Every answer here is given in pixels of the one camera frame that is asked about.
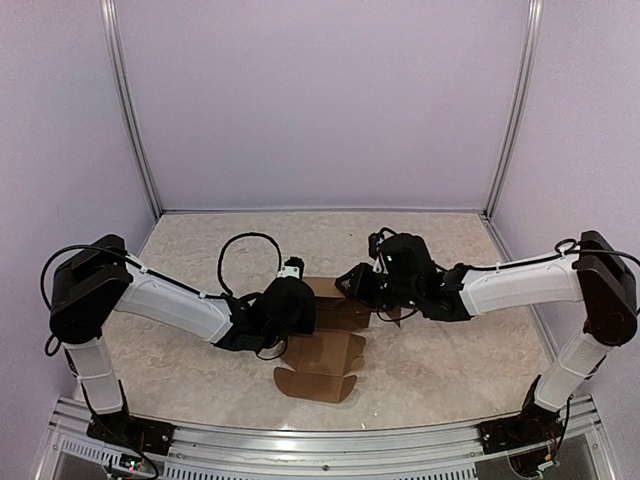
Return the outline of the brown cardboard box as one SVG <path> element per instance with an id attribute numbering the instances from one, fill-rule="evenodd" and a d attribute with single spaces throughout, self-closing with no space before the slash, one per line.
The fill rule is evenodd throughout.
<path id="1" fill-rule="evenodd" d="M 311 335 L 291 336 L 273 372 L 284 395 L 302 400 L 338 404 L 353 391 L 356 372 L 365 365 L 366 338 L 374 307 L 346 298 L 330 277 L 308 277 L 315 295 L 316 326 Z"/>

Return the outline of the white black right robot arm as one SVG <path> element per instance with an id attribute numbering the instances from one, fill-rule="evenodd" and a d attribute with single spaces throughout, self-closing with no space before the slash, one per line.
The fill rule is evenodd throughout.
<path id="1" fill-rule="evenodd" d="M 582 303 L 586 320 L 552 365 L 531 387 L 524 412 L 511 433 L 535 442 L 574 391 L 608 353 L 638 331 L 636 279 L 628 254 L 614 250 L 597 231 L 566 239 L 552 253 L 492 266 L 458 263 L 443 269 L 416 235 L 387 228 L 369 237 L 371 263 L 340 276 L 336 288 L 377 311 L 404 308 L 432 321 L 459 322 L 498 310 L 529 305 Z"/>

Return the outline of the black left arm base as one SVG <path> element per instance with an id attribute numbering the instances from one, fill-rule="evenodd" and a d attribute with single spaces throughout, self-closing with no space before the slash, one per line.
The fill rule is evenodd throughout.
<path id="1" fill-rule="evenodd" d="M 126 394 L 118 380 L 121 406 L 114 412 L 98 413 L 86 389 L 81 386 L 85 404 L 91 413 L 87 435 L 105 443 L 142 453 L 167 456 L 176 426 L 164 421 L 138 417 L 130 413 Z"/>

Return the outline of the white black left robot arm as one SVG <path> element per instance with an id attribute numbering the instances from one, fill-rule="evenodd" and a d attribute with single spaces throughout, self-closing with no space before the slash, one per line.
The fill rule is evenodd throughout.
<path id="1" fill-rule="evenodd" d="M 194 335 L 216 348 L 260 354 L 295 334 L 315 330 L 315 296 L 297 257 L 279 260 L 263 292 L 213 295 L 148 268 L 124 241 L 107 235 L 65 248 L 48 293 L 49 328 L 65 349 L 80 388 L 102 430 L 121 445 L 140 434 L 102 338 L 112 312 L 141 316 Z"/>

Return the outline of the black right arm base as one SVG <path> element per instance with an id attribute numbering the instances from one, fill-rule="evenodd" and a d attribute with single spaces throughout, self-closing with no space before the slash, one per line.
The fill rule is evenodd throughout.
<path id="1" fill-rule="evenodd" d="M 565 431 L 558 410 L 550 411 L 534 403 L 541 376 L 527 391 L 522 409 L 511 416 L 487 420 L 477 425 L 484 454 L 517 449 L 549 440 L 559 440 Z"/>

